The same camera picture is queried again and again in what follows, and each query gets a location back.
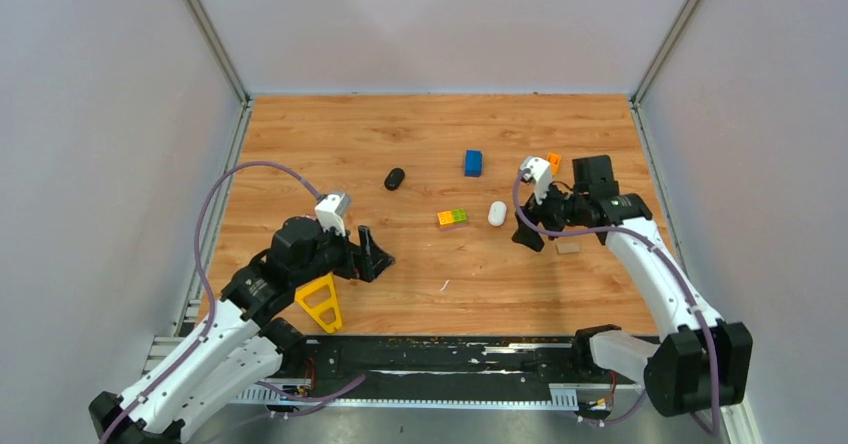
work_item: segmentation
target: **blue block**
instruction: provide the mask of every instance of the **blue block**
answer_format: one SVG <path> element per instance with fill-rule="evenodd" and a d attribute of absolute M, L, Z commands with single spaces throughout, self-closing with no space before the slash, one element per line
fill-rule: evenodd
<path fill-rule="evenodd" d="M 483 153 L 465 151 L 465 177 L 480 177 L 483 174 Z"/>

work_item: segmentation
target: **wood grain surface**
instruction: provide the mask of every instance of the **wood grain surface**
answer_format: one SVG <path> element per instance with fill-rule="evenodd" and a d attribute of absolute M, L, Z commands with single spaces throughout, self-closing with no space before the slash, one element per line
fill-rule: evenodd
<path fill-rule="evenodd" d="M 482 177 L 463 176 L 466 149 L 483 152 Z M 666 235 L 620 95 L 263 97 L 239 161 L 277 161 L 322 192 L 347 192 L 348 227 L 371 227 L 397 259 L 373 283 L 336 278 L 340 333 L 547 335 L 607 323 L 656 333 L 623 266 L 595 237 L 577 238 L 581 251 L 567 255 L 554 243 L 537 254 L 511 242 L 518 165 L 548 152 L 562 155 L 556 178 L 569 184 L 572 158 L 609 154 L 622 192 L 639 193 Z M 392 192 L 383 180 L 394 167 L 406 179 Z M 530 192 L 523 186 L 522 203 Z M 509 208 L 499 228 L 486 221 L 495 200 Z M 276 170 L 237 175 L 210 269 L 216 292 L 269 246 L 286 218 L 314 205 L 297 181 Z M 458 207 L 469 225 L 440 231 L 436 214 Z M 204 302 L 201 315 L 205 309 Z M 297 304 L 282 315 L 304 333 L 323 332 Z"/>

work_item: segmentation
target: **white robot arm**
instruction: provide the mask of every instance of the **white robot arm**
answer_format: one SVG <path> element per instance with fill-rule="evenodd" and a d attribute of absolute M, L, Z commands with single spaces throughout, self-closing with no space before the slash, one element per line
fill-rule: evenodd
<path fill-rule="evenodd" d="M 721 405 L 741 402 L 753 345 L 745 325 L 724 322 L 692 287 L 644 201 L 619 193 L 609 156 L 575 159 L 572 165 L 574 188 L 564 192 L 552 181 L 550 163 L 533 156 L 524 160 L 513 192 L 518 220 L 513 241 L 538 252 L 544 246 L 540 233 L 549 238 L 598 234 L 645 298 L 661 341 L 652 344 L 612 325 L 581 330 L 574 341 L 578 362 L 586 370 L 612 370 L 644 385 L 664 416 L 709 408 L 716 389 Z M 524 206 L 518 202 L 521 181 L 534 184 Z M 566 226 L 588 229 L 562 232 Z M 710 382 L 710 339 L 717 385 Z"/>
<path fill-rule="evenodd" d="M 317 219 L 286 220 L 271 247 L 235 273 L 211 322 L 207 317 L 152 372 L 119 395 L 102 392 L 91 402 L 98 437 L 103 440 L 124 416 L 108 442 L 188 442 L 233 397 L 298 359 L 304 336 L 275 318 L 294 302 L 297 287 L 331 272 L 371 282 L 394 263 L 365 226 L 359 227 L 360 245 L 350 242 L 343 219 L 349 205 L 347 195 L 334 192 L 320 198 Z"/>

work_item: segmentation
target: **green lego brick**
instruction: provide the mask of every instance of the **green lego brick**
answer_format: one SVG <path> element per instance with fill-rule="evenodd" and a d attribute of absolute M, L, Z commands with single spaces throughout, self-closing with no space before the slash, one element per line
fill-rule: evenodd
<path fill-rule="evenodd" d="M 468 216 L 465 215 L 465 209 L 454 209 L 451 211 L 454 224 L 468 221 Z"/>

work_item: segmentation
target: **gray wall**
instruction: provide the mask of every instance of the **gray wall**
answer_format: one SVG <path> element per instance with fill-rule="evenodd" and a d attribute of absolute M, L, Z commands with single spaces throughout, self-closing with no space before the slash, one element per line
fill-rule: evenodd
<path fill-rule="evenodd" d="M 705 0 L 645 104 L 685 261 L 754 335 L 767 443 L 844 442 L 848 0 Z"/>
<path fill-rule="evenodd" d="M 0 441 L 95 442 L 239 109 L 182 0 L 0 0 L 0 29 Z"/>
<path fill-rule="evenodd" d="M 684 0 L 203 0 L 254 93 L 627 92 Z"/>

